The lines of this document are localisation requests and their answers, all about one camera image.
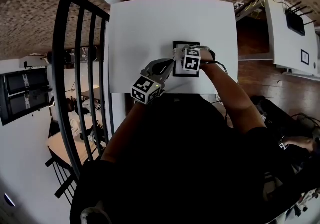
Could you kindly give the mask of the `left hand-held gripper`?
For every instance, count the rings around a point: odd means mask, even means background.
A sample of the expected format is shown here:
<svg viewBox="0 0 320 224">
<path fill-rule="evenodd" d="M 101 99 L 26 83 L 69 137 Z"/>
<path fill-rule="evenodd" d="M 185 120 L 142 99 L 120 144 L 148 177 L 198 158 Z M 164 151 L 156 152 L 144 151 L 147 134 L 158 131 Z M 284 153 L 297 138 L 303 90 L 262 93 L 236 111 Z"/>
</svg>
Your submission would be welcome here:
<svg viewBox="0 0 320 224">
<path fill-rule="evenodd" d="M 150 62 L 140 72 L 140 77 L 131 87 L 131 97 L 144 105 L 159 97 L 175 66 L 173 59 L 160 59 Z"/>
</svg>

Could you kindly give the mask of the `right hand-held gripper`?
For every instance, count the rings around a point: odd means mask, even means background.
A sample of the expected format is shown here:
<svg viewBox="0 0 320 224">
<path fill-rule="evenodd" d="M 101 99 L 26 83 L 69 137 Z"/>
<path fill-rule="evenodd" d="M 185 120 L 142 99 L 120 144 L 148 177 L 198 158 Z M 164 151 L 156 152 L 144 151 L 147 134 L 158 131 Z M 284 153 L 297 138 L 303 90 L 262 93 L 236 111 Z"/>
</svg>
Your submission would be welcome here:
<svg viewBox="0 0 320 224">
<path fill-rule="evenodd" d="M 202 61 L 201 50 L 210 53 L 212 61 L 216 59 L 216 54 L 207 46 L 188 46 L 184 49 L 184 57 L 174 61 L 175 67 L 182 67 L 185 71 L 198 72 Z"/>
</svg>

